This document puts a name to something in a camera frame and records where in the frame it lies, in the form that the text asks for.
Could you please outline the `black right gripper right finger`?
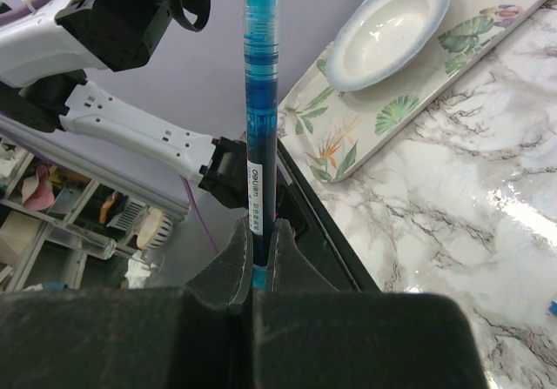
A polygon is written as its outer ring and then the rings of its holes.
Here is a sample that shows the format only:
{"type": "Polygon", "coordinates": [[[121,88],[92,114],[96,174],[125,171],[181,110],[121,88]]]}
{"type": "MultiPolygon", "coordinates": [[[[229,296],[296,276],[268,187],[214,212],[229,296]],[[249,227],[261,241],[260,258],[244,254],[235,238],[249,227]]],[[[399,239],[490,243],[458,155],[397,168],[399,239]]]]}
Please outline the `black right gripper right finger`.
{"type": "Polygon", "coordinates": [[[257,388],[484,388],[471,326],[450,298],[341,291],[299,251],[290,224],[272,236],[253,296],[257,388]]]}

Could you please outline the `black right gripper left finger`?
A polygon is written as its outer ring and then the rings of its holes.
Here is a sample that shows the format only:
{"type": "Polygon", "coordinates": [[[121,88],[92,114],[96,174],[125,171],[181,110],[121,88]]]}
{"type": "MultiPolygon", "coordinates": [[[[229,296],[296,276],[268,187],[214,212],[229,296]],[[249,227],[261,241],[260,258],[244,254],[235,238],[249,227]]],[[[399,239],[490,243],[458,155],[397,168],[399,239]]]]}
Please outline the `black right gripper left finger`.
{"type": "Polygon", "coordinates": [[[180,287],[10,292],[1,298],[4,388],[250,388],[247,221],[180,287]]]}

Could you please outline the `small blue pen cap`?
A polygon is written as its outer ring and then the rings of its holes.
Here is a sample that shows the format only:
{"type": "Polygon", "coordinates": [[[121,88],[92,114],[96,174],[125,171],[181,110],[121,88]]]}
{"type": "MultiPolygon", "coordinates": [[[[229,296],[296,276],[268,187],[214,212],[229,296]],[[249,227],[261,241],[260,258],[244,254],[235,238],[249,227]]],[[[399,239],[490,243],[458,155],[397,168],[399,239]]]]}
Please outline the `small blue pen cap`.
{"type": "Polygon", "coordinates": [[[553,316],[557,316],[557,302],[556,301],[552,301],[550,303],[550,306],[548,307],[548,311],[553,315],[553,316]]]}

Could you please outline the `blue patterned pen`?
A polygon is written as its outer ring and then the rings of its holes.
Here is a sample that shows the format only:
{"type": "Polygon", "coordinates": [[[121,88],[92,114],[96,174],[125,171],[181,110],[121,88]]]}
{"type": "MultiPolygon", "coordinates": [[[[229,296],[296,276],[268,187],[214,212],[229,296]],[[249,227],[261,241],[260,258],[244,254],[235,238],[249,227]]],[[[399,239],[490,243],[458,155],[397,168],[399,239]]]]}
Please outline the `blue patterned pen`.
{"type": "Polygon", "coordinates": [[[276,219],[279,0],[245,0],[244,60],[252,286],[265,288],[276,219]]]}

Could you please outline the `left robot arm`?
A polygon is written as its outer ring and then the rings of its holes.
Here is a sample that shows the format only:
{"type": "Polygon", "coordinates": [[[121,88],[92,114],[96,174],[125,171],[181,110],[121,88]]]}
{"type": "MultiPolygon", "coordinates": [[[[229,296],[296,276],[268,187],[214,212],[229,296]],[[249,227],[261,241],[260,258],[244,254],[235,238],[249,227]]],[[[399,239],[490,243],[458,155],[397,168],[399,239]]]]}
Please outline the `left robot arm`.
{"type": "Polygon", "coordinates": [[[211,0],[22,0],[1,8],[1,112],[46,133],[95,137],[168,165],[223,206],[248,203],[246,146],[196,133],[99,88],[88,69],[145,66],[170,23],[199,32],[211,0]]]}

